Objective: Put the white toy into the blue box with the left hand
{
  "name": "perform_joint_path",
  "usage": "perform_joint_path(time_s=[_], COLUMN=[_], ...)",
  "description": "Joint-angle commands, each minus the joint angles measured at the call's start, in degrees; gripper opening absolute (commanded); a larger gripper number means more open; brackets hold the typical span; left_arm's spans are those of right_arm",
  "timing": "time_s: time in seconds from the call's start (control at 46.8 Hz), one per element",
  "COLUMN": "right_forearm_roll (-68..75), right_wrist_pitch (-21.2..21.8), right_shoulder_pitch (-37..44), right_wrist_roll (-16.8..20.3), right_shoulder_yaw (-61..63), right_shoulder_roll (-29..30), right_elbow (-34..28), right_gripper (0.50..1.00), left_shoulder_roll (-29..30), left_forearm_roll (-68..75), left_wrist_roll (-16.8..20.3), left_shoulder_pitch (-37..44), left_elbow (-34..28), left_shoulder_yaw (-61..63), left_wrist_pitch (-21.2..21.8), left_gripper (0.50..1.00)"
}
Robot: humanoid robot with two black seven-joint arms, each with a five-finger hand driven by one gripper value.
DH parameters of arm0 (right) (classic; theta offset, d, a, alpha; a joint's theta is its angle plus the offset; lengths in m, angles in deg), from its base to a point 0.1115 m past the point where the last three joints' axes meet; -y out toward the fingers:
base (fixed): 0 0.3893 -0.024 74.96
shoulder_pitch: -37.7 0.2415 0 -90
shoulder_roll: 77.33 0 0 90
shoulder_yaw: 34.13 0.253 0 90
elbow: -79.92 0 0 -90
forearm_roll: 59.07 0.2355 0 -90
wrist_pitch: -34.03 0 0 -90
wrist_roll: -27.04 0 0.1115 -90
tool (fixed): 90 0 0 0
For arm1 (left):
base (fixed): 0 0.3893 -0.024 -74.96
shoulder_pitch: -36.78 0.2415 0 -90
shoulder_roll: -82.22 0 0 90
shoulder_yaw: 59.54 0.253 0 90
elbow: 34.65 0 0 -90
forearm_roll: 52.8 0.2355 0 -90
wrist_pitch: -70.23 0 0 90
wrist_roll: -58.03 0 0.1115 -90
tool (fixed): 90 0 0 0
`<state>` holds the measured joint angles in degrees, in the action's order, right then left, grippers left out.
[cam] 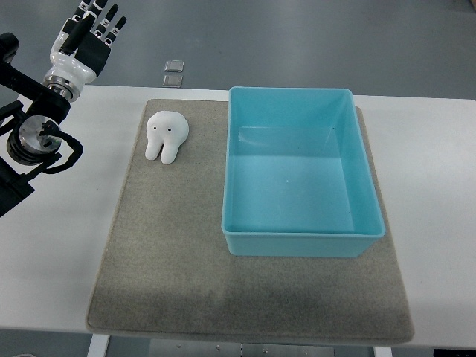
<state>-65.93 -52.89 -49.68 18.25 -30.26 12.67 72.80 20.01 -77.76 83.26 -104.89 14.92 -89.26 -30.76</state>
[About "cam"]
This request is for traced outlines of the black white robot left hand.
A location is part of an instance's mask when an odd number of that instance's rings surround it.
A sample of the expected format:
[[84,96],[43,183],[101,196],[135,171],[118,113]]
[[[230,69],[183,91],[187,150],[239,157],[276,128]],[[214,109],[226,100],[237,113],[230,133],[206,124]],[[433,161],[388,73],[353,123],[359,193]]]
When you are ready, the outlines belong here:
[[85,83],[99,77],[127,18],[107,1],[81,1],[54,41],[50,61],[58,77],[84,75]]

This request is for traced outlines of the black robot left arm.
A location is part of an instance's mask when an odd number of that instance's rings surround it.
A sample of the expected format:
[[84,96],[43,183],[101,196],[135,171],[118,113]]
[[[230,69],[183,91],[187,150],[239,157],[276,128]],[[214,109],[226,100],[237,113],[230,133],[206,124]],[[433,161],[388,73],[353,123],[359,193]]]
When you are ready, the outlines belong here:
[[31,100],[28,109],[13,101],[1,107],[1,134],[8,135],[7,153],[17,163],[32,166],[16,172],[1,160],[1,215],[4,216],[34,192],[30,181],[39,174],[53,175],[73,167],[83,154],[83,145],[60,129],[77,98],[77,91],[58,76],[43,85],[16,70],[11,62],[19,48],[12,33],[1,35],[1,85]]

